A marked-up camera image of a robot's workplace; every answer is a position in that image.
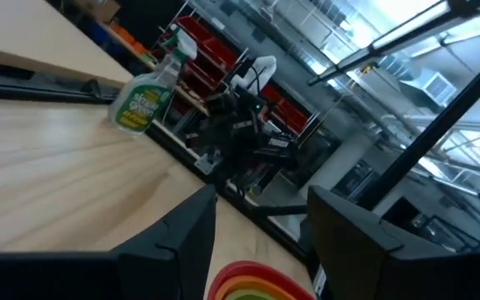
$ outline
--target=red bowl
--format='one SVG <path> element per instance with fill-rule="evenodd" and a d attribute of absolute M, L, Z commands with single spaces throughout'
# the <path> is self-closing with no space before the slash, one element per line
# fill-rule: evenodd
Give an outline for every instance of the red bowl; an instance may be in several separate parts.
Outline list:
<path fill-rule="evenodd" d="M 269 281 L 285 290 L 297 300 L 314 300 L 313 296 L 300 287 L 290 277 L 280 273 L 272 267 L 250 261 L 232 262 L 220 270 L 214 278 L 214 281 L 212 281 L 208 290 L 207 299 L 214 300 L 216 298 L 216 293 L 222 284 L 230 278 L 242 275 L 254 276 Z"/>

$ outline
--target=light wood tabletop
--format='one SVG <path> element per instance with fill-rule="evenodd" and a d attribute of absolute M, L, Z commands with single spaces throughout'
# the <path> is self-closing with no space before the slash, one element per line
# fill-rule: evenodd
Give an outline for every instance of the light wood tabletop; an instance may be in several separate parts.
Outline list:
<path fill-rule="evenodd" d="M 115 88 L 133 78 L 44 0 L 0 0 L 0 64 Z"/>
<path fill-rule="evenodd" d="M 0 251 L 108 250 L 203 185 L 106 115 L 104 106 L 0 100 Z M 243 259 L 312 291 L 300 262 L 219 199 L 208 277 Z"/>

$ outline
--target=metal beam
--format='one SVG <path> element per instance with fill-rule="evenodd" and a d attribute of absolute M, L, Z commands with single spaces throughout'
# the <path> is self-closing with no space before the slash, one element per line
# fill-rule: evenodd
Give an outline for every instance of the metal beam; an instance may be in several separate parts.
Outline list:
<path fill-rule="evenodd" d="M 385 195 L 398 185 L 434 144 L 475 104 L 480 98 L 480 73 L 458 94 L 455 99 L 431 122 L 422 134 L 384 172 L 377 184 L 367 188 L 360 205 L 373 209 Z"/>
<path fill-rule="evenodd" d="M 406 32 L 402 35 L 397 34 L 398 31 L 411 27 L 413 22 L 419 21 L 420 18 L 427 16 L 427 14 L 432 12 L 433 9 L 438 9 L 442 5 L 445 6 L 445 1 L 438 2 L 424 12 L 419 13 L 416 17 L 411 18 L 393 30 L 383 34 L 368 47 L 358 50 L 354 54 L 344 58 L 340 63 L 328 68 L 324 73 L 311 78 L 308 80 L 307 84 L 312 86 L 320 82 L 326 82 L 340 73 L 352 71 L 365 64 L 372 63 L 378 58 L 384 57 L 390 53 L 395 53 L 396 51 L 404 49 L 414 43 L 418 43 L 425 38 L 429 38 L 435 34 L 448 30 L 449 28 L 453 28 L 458 24 L 464 23 L 471 17 L 480 15 L 480 0 L 448 0 L 447 3 L 449 10 L 442 15 L 416 27 L 410 32 Z"/>

